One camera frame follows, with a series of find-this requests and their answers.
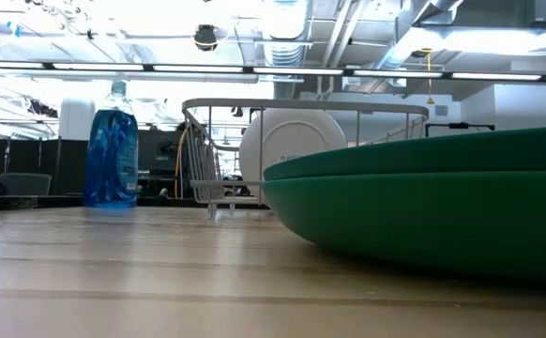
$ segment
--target wooden table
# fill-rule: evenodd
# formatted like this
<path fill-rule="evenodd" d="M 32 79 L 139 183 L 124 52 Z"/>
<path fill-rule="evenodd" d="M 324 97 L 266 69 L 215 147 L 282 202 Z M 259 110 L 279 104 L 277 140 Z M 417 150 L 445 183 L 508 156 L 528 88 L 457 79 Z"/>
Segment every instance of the wooden table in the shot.
<path fill-rule="evenodd" d="M 341 258 L 267 211 L 0 212 L 0 337 L 342 336 L 545 338 L 546 291 Z"/>

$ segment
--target green bowl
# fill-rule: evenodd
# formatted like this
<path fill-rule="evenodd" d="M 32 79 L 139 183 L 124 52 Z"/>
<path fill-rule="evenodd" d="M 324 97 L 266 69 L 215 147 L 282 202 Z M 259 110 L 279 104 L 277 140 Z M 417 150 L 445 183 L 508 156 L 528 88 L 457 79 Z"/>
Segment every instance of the green bowl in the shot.
<path fill-rule="evenodd" d="M 291 178 L 264 191 L 285 226 L 323 247 L 546 280 L 546 172 Z"/>
<path fill-rule="evenodd" d="M 396 173 L 546 170 L 546 128 L 357 146 L 281 162 L 265 180 Z"/>

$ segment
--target blue bottle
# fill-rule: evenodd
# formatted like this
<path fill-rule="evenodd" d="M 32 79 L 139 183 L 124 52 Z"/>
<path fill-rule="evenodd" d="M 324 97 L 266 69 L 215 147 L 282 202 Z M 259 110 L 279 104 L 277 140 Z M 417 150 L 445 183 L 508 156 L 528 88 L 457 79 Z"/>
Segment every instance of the blue bottle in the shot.
<path fill-rule="evenodd" d="M 94 116 L 83 186 L 87 207 L 137 204 L 138 123 L 126 93 L 124 82 L 113 82 L 111 94 Z"/>

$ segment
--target dish rack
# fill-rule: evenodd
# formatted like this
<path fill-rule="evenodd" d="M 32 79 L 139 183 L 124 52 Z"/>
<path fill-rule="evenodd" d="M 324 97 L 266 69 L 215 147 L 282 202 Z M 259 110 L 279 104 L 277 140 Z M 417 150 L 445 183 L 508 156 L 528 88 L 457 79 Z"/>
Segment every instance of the dish rack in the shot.
<path fill-rule="evenodd" d="M 193 113 L 194 109 L 208 108 L 207 130 L 198 121 Z M 192 99 L 182 103 L 182 113 L 186 120 L 188 131 L 187 142 L 190 160 L 190 186 L 194 191 L 194 199 L 197 203 L 208 205 L 208 218 L 215 219 L 217 205 L 229 205 L 233 212 L 235 205 L 253 204 L 262 205 L 263 192 L 263 133 L 260 140 L 259 180 L 257 181 L 232 181 L 223 180 L 219 166 L 219 152 L 238 152 L 237 146 L 217 145 L 212 139 L 212 108 L 213 107 L 253 107 L 259 108 L 260 114 L 266 114 L 265 108 L 306 109 L 323 111 L 341 111 L 346 114 L 354 114 L 356 119 L 356 144 L 360 144 L 360 119 L 362 114 L 371 113 L 396 113 L 405 114 L 405 139 L 409 139 L 409 130 L 414 126 L 411 115 L 417 116 L 419 123 L 424 123 L 429 118 L 429 110 L 422 106 L 408 104 L 386 104 L 365 102 L 342 102 L 322 100 L 253 100 L 253 99 Z M 260 119 L 260 128 L 263 130 L 264 119 Z M 253 186 L 260 190 L 259 198 L 225 196 L 223 186 L 236 187 Z"/>

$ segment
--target ceiling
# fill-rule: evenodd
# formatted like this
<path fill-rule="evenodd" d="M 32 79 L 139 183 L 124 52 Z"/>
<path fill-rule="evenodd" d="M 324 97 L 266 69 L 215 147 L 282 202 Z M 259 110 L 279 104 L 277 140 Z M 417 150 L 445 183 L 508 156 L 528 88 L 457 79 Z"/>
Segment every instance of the ceiling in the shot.
<path fill-rule="evenodd" d="M 279 14 L 272 10 L 272 1 L 275 0 L 34 0 L 27 4 L 25 0 L 0 0 L 0 60 L 260 66 L 267 65 L 267 53 L 272 49 L 279 50 L 283 46 L 291 49 L 298 44 L 306 46 L 304 60 L 299 66 L 322 67 L 343 0 L 311 0 L 310 14 L 305 21 L 307 33 L 298 39 L 272 38 L 291 35 L 292 29 L 299 27 L 294 24 L 296 11 Z M 395 40 L 396 19 L 401 13 L 402 1 L 362 1 L 362 11 L 358 10 L 361 1 L 353 1 L 332 50 L 333 56 L 338 57 L 338 67 L 370 68 L 384 56 L 388 44 Z M 537 16 L 542 8 L 538 6 L 535 7 L 534 23 L 527 18 L 529 14 L 525 10 L 529 8 L 528 3 L 533 2 L 464 0 L 454 24 L 478 29 L 526 29 L 539 21 Z M 546 14 L 542 15 L 542 21 L 546 22 Z M 349 32 L 353 28 L 351 21 L 355 23 L 352 34 Z M 10 27 L 17 26 L 18 31 L 13 33 L 8 23 Z M 202 52 L 194 45 L 199 24 L 217 27 L 220 43 L 215 51 Z M 348 44 L 341 54 L 337 54 L 341 50 L 341 37 L 347 32 Z M 487 41 L 479 41 L 477 47 L 485 46 Z M 514 39 L 510 43 L 517 45 L 520 41 Z M 438 50 L 431 53 L 431 66 L 449 71 L 542 71 L 546 69 L 546 54 Z M 410 57 L 402 67 L 426 70 L 428 63 L 425 58 Z M 85 93 L 99 99 L 108 94 L 112 80 L 103 78 L 92 82 L 92 78 L 80 75 L 63 81 L 65 78 L 50 76 L 52 78 L 41 74 L 0 73 L 0 116 L 25 115 L 23 97 L 41 100 L 53 107 L 58 107 L 68 93 Z M 146 121 L 180 120 L 177 105 L 191 97 L 270 98 L 273 82 L 288 81 L 254 77 L 248 82 L 243 79 L 245 83 L 236 83 L 234 79 L 207 75 L 191 79 L 148 77 L 128 80 L 136 83 L 130 85 L 129 95 L 135 100 L 134 106 L 144 112 L 142 119 Z M 184 80 L 192 80 L 194 84 L 179 82 Z M 296 83 L 297 92 L 317 90 L 317 82 L 313 79 L 291 80 Z M 412 80 L 406 86 L 390 86 L 385 91 L 404 96 L 427 93 L 426 83 Z M 459 100 L 479 90 L 481 85 L 484 84 L 438 82 L 433 91 L 453 95 Z M 341 91 L 342 87 L 338 85 L 334 90 Z M 164 99 L 168 99 L 168 104 L 163 104 Z M 247 117 L 238 119 L 226 111 L 216 116 L 220 124 L 248 123 Z M 25 132 L 34 137 L 38 133 L 47 136 L 43 127 L 40 131 L 28 129 Z"/>

